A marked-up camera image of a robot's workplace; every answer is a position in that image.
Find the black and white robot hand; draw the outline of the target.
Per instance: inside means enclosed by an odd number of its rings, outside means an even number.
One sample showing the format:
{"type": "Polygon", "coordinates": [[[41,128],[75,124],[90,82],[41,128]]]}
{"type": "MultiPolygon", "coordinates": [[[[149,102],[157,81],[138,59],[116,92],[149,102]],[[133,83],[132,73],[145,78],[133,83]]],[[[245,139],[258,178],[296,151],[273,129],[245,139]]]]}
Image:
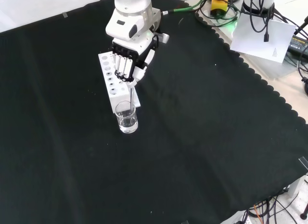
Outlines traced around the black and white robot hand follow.
{"type": "Polygon", "coordinates": [[[106,26],[107,35],[113,37],[112,53],[115,75],[133,88],[144,77],[158,47],[156,30],[161,20],[160,12],[148,17],[124,16],[114,10],[106,26]]]}

